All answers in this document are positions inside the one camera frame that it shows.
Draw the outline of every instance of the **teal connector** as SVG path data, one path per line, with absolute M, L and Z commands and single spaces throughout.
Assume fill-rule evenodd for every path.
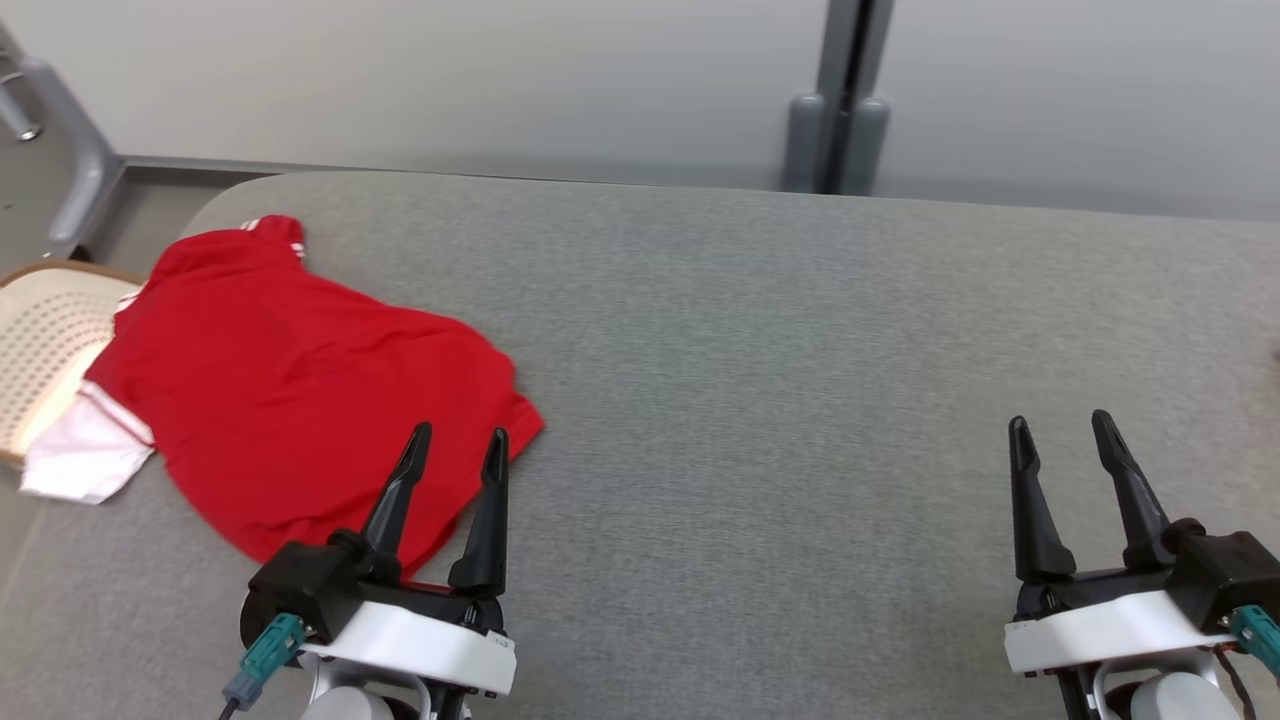
M 293 660 L 298 653 L 298 646 L 306 641 L 307 632 L 302 618 L 280 612 L 241 659 L 241 670 L 250 678 L 265 683 L 276 670 L 284 667 L 285 662 Z
M 1231 634 L 1245 652 L 1257 657 L 1280 678 L 1280 626 L 1257 605 L 1236 607 L 1231 612 Z
M 227 712 L 253 707 L 262 696 L 266 682 L 276 670 L 284 667 L 285 662 L 293 660 L 306 639 L 307 630 L 301 618 L 288 612 L 276 615 L 241 659 L 241 671 L 223 688 Z

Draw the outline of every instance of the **white wall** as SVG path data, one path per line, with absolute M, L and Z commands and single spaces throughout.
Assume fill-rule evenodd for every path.
M 0 0 L 124 155 L 776 187 L 826 0 Z
M 1280 3 L 897 0 L 876 195 L 1280 220 Z

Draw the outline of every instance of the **chair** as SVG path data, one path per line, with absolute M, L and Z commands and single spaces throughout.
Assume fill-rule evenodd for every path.
M 0 278 L 0 460 L 20 465 L 31 441 L 70 405 L 111 340 L 120 299 L 142 283 L 72 260 Z

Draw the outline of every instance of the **floor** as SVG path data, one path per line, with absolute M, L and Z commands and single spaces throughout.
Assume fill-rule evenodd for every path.
M 5 63 L 0 59 L 0 76 L 13 70 Z M 42 117 L 22 81 L 6 87 L 44 132 L 19 142 L 0 126 L 0 275 L 38 261 L 49 250 L 49 225 L 70 184 L 73 161 L 67 137 Z M 129 169 L 111 210 L 86 245 L 95 261 L 146 275 L 209 200 L 253 177 L 259 176 Z M 46 502 L 19 496 L 17 488 L 18 473 L 0 464 L 0 588 Z

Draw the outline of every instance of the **red shirt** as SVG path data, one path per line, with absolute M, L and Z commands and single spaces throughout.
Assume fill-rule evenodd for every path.
M 86 379 L 151 427 L 192 506 L 260 562 L 358 530 L 430 421 L 399 548 L 412 573 L 479 489 L 493 429 L 515 456 L 543 420 L 470 327 L 312 275 L 292 218 L 246 227 L 169 247 Z

